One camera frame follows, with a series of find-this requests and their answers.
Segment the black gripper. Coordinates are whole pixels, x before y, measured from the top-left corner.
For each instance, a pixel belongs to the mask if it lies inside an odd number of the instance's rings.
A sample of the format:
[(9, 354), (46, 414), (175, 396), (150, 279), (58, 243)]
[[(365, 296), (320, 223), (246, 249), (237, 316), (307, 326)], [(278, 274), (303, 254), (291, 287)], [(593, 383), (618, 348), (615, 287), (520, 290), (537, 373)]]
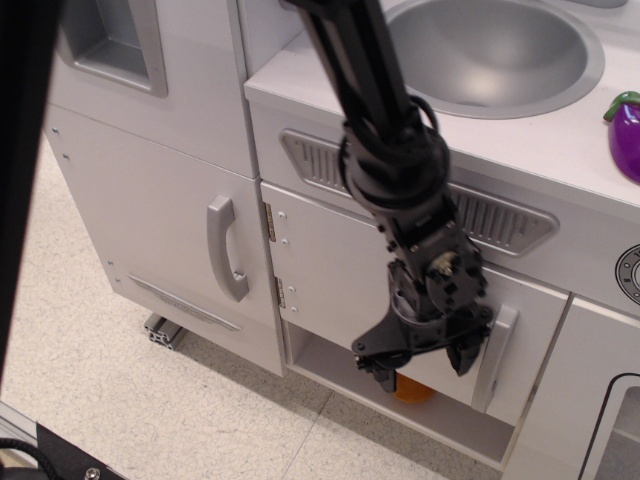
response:
[(397, 391), (397, 369), (421, 354), (444, 349), (458, 376), (469, 372), (489, 335), (494, 310), (474, 304), (424, 322), (406, 319), (394, 308), (352, 344), (356, 365), (372, 373), (381, 388)]

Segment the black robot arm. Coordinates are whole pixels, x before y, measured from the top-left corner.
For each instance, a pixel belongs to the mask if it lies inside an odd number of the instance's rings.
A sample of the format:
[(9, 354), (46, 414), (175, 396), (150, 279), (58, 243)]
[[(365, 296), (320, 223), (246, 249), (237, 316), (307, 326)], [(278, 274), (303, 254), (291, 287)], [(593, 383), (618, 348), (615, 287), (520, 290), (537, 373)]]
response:
[(407, 92), (376, 1), (295, 5), (345, 115), (338, 164), (393, 260), (389, 307), (352, 345), (357, 366), (389, 393), (420, 354), (445, 350), (458, 375), (490, 331), (483, 257), (459, 226), (450, 151), (431, 106)]

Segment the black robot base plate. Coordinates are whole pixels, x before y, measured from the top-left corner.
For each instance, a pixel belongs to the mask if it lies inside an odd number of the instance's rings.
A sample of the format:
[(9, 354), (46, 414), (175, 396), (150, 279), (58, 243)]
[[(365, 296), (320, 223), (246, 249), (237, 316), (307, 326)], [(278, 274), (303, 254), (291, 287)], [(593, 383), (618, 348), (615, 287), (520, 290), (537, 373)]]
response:
[(124, 479), (112, 467), (39, 424), (35, 433), (1, 426), (1, 453), (18, 466), (1, 460), (2, 479)]

